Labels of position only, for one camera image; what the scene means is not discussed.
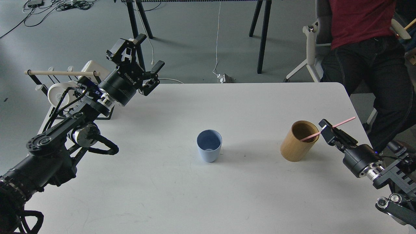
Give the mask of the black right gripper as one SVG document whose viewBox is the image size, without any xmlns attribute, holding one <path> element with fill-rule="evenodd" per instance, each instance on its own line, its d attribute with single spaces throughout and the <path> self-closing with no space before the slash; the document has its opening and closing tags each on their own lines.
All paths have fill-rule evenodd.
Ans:
<svg viewBox="0 0 416 234">
<path fill-rule="evenodd" d="M 356 139 L 332 126 L 326 119 L 322 119 L 318 124 L 322 128 L 321 135 L 325 142 L 344 152 L 343 164 L 355 177 L 377 178 L 384 170 L 380 155 L 369 145 L 357 146 Z"/>
</svg>

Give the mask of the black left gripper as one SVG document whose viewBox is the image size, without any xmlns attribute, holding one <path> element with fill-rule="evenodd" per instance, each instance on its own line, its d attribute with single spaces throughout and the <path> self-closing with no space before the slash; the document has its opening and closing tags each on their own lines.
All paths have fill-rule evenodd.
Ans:
<svg viewBox="0 0 416 234">
<path fill-rule="evenodd" d="M 139 34 L 134 39 L 120 38 L 114 46 L 106 51 L 106 58 L 116 64 L 116 68 L 102 81 L 98 88 L 119 105 L 126 104 L 136 94 L 149 95 L 159 84 L 158 72 L 165 65 L 159 60 L 150 71 L 144 71 L 137 62 L 137 51 L 141 43 L 147 38 Z"/>
</svg>

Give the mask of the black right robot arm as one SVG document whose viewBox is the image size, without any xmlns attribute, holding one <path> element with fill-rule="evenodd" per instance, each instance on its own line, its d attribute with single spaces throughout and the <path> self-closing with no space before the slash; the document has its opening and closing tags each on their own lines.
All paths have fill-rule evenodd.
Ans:
<svg viewBox="0 0 416 234">
<path fill-rule="evenodd" d="M 376 189 L 389 186 L 390 196 L 378 198 L 376 209 L 388 214 L 401 225 L 415 227 L 416 184 L 411 178 L 411 174 L 415 172 L 415 149 L 405 142 L 389 142 L 387 147 L 397 158 L 387 167 L 383 167 L 383 157 L 369 145 L 358 145 L 353 137 L 325 119 L 319 125 L 327 144 L 344 153 L 343 164 L 355 177 L 368 177 Z"/>
</svg>

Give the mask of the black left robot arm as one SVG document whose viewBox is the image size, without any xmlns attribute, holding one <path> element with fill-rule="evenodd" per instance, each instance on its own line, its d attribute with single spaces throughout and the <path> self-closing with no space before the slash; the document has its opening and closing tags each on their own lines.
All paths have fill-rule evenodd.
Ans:
<svg viewBox="0 0 416 234">
<path fill-rule="evenodd" d="M 118 146 L 101 135 L 95 120 L 109 116 L 115 104 L 125 106 L 139 92 L 147 96 L 160 83 L 158 61 L 145 71 L 136 61 L 136 50 L 147 38 L 119 39 L 107 59 L 116 68 L 97 83 L 81 76 L 75 86 L 64 89 L 42 133 L 26 145 L 28 155 L 1 176 L 1 233 L 36 234 L 44 215 L 25 210 L 25 203 L 46 185 L 61 186 L 76 177 L 77 164 L 86 152 L 115 155 Z"/>
</svg>

